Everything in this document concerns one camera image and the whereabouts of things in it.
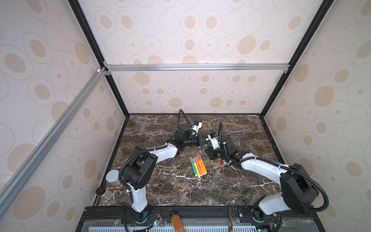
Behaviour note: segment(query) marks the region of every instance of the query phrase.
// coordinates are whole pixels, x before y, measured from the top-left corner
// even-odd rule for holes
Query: perforated panel
[[[129,232],[145,229],[143,226],[130,227]],[[185,226],[185,232],[228,232],[228,226]],[[125,232],[125,227],[90,227],[89,232]],[[154,227],[150,232],[175,232],[173,227]],[[256,232],[255,226],[233,226],[233,232]]]

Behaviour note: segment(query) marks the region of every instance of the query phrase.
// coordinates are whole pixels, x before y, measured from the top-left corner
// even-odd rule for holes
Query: brown bottle
[[[171,222],[173,224],[175,232],[186,232],[184,230],[182,222],[180,221],[179,215],[174,214],[173,216],[171,216]]]

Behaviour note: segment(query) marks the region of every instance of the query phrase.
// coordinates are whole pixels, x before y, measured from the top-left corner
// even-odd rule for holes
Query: metal can lid
[[[106,181],[110,183],[115,182],[118,180],[118,173],[119,171],[116,169],[109,171],[106,175]]]

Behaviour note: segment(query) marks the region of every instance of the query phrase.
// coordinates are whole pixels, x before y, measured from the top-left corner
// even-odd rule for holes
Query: yellow highlighter
[[[198,167],[196,164],[196,160],[193,158],[194,167],[196,168],[197,176],[200,177],[200,172],[198,171]]]

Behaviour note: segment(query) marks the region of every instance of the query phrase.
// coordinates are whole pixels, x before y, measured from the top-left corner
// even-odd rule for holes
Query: small glass jar
[[[111,200],[111,197],[113,196],[113,192],[109,191],[103,186],[100,186],[96,189],[95,193],[103,199]]]
[[[118,173],[119,171],[116,169],[109,171],[106,175],[106,181],[112,186],[118,186],[120,184]]]

